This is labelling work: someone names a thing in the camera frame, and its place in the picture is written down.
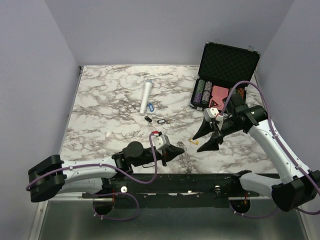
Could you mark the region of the yellow key tag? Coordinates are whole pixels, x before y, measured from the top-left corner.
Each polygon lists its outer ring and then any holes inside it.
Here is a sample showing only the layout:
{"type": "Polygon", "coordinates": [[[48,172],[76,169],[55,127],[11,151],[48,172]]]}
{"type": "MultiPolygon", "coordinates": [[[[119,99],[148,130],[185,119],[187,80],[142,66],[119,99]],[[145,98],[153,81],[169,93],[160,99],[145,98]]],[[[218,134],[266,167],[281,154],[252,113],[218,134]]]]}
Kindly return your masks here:
{"type": "Polygon", "coordinates": [[[191,137],[188,139],[188,141],[194,145],[198,145],[199,141],[198,140],[193,140],[191,137]]]}

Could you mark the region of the large metal keyring disc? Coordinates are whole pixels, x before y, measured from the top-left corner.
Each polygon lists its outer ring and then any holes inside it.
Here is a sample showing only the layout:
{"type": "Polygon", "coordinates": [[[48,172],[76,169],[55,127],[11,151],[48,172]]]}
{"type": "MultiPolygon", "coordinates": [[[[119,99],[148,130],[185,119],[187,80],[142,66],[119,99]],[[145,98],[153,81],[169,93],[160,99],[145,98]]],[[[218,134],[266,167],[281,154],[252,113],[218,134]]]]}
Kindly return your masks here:
{"type": "Polygon", "coordinates": [[[191,174],[193,170],[192,161],[190,156],[187,153],[187,148],[182,141],[177,142],[177,146],[184,150],[182,154],[178,156],[179,163],[179,173],[182,174],[191,174]]]}

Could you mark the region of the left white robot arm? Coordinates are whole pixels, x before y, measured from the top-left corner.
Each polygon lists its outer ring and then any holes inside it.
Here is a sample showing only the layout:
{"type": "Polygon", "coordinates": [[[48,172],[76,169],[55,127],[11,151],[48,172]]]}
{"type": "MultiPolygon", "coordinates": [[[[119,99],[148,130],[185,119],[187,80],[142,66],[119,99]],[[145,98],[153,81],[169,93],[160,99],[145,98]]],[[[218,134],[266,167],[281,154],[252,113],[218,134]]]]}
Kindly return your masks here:
{"type": "Polygon", "coordinates": [[[29,184],[26,190],[30,200],[39,203],[50,200],[58,194],[87,192],[104,198],[110,194],[111,185],[103,179],[116,175],[130,177],[132,167],[161,161],[163,166],[175,157],[183,154],[183,148],[168,142],[156,142],[144,148],[138,141],[133,141],[112,156],[92,161],[62,160],[55,154],[47,157],[28,170],[29,184]]]}

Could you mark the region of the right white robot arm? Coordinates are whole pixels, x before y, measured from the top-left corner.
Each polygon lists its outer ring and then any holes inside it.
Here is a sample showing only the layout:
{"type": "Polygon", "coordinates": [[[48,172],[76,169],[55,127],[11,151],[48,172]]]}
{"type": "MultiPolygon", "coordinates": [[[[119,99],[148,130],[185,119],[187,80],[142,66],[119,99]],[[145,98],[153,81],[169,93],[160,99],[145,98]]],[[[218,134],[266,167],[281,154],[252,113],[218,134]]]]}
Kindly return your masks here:
{"type": "Polygon", "coordinates": [[[216,108],[204,110],[202,124],[193,140],[207,134],[211,137],[197,151],[217,151],[224,137],[243,131],[258,142],[279,175],[271,178],[243,170],[231,176],[230,191],[236,196],[255,192],[269,197],[284,212],[313,200],[320,186],[320,172],[310,170],[298,159],[269,121],[267,111],[261,105],[248,107],[239,93],[226,98],[225,104],[231,115],[227,119],[222,119],[216,108]]]}

